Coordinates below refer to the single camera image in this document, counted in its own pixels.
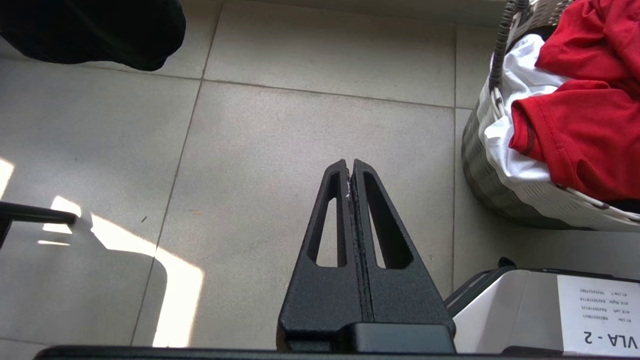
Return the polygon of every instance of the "black chair leg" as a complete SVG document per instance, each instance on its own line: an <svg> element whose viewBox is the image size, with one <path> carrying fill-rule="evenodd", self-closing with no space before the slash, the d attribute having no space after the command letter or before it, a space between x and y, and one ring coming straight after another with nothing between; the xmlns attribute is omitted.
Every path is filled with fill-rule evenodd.
<svg viewBox="0 0 640 360"><path fill-rule="evenodd" d="M0 218L22 222L73 224L77 216L66 211L0 201Z"/></svg>

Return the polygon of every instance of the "red shirt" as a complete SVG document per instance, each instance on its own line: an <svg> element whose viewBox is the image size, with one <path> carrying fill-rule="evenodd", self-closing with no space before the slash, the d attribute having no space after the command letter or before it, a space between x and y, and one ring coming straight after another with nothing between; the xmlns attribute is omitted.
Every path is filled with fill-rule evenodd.
<svg viewBox="0 0 640 360"><path fill-rule="evenodd" d="M640 0L576 0L536 63L574 80L512 105L509 146L602 201L640 199L639 20Z"/></svg>

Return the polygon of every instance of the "white label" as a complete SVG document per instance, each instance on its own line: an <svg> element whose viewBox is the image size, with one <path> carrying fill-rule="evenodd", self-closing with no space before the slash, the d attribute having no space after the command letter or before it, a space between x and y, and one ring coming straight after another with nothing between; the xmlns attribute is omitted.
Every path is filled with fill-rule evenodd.
<svg viewBox="0 0 640 360"><path fill-rule="evenodd" d="M640 356L640 284L557 278L565 354Z"/></svg>

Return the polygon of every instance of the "basket handle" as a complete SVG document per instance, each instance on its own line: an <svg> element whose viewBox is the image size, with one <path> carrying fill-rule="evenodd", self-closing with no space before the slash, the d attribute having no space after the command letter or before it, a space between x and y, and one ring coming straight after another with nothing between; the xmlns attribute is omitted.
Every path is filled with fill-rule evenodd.
<svg viewBox="0 0 640 360"><path fill-rule="evenodd" d="M507 52L507 41L511 32L513 17L529 7L529 0L507 0L504 5L504 12L498 28L498 39L495 41L493 50L493 63L491 64L491 76L489 77L489 90L496 86L502 88L502 64L504 55Z"/></svg>

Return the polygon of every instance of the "black fabric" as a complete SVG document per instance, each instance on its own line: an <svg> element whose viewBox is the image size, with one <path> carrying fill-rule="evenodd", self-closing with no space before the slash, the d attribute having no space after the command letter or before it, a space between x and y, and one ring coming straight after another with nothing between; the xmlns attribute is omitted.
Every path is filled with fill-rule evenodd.
<svg viewBox="0 0 640 360"><path fill-rule="evenodd" d="M157 70L182 45L185 27L177 0L0 0L0 35L51 63Z"/></svg>

